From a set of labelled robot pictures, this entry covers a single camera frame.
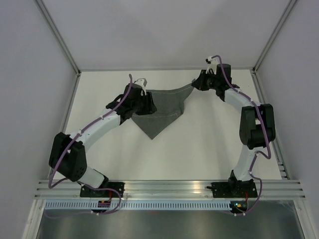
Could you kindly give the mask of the grey cloth napkin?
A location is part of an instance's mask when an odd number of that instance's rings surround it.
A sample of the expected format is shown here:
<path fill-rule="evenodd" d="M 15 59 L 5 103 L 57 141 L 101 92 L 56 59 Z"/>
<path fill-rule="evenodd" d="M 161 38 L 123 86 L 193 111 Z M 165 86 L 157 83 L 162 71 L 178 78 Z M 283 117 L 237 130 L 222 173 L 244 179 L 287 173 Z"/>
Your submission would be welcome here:
<path fill-rule="evenodd" d="M 157 111 L 151 115 L 134 115 L 133 122 L 150 138 L 154 139 L 184 113 L 184 101 L 194 87 L 187 84 L 173 90 L 150 90 Z"/>

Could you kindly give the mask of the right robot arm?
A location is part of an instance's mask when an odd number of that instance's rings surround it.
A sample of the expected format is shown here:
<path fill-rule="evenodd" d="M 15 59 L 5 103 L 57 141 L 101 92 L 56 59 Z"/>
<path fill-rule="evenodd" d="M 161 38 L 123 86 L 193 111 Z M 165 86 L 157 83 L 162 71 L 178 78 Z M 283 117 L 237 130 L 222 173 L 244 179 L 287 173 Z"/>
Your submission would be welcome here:
<path fill-rule="evenodd" d="M 240 113 L 239 137 L 243 145 L 239 160 L 227 182 L 212 183 L 209 189 L 214 198 L 257 197 L 252 171 L 258 154 L 267 150 L 271 157 L 269 143 L 276 138 L 274 110 L 271 104 L 254 102 L 239 86 L 232 83 L 231 66 L 218 64 L 215 70 L 201 70 L 191 85 L 200 90 L 214 90 L 225 103 Z"/>

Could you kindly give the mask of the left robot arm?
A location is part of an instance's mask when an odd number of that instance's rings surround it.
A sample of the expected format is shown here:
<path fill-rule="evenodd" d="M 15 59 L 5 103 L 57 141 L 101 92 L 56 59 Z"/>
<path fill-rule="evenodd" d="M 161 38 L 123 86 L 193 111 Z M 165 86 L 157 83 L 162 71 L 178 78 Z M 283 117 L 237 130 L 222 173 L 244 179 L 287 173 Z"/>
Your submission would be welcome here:
<path fill-rule="evenodd" d="M 122 125 L 133 115 L 150 115 L 157 111 L 151 92 L 146 90 L 146 80 L 137 79 L 126 85 L 124 93 L 106 105 L 102 113 L 82 129 L 71 134 L 58 133 L 53 141 L 49 166 L 49 187 L 55 187 L 56 173 L 72 182 L 91 188 L 97 197 L 108 194 L 108 178 L 88 166 L 86 153 L 90 147 L 112 129 Z"/>

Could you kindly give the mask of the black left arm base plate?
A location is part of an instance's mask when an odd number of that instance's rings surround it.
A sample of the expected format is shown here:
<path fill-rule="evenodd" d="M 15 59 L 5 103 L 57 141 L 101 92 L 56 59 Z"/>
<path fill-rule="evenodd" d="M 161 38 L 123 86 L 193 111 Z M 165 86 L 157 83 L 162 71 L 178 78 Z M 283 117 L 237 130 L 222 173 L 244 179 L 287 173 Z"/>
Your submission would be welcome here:
<path fill-rule="evenodd" d="M 121 198 L 124 193 L 124 182 L 107 182 L 98 189 L 82 186 L 80 190 L 81 198 Z"/>

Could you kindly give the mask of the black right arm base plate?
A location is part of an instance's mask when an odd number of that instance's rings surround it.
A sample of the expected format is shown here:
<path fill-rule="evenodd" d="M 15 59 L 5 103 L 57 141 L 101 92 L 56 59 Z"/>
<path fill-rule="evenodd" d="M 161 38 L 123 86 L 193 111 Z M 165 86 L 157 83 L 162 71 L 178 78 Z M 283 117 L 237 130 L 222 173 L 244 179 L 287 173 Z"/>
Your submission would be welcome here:
<path fill-rule="evenodd" d="M 257 198 L 258 192 L 253 180 L 236 182 L 213 182 L 210 190 L 213 198 Z"/>

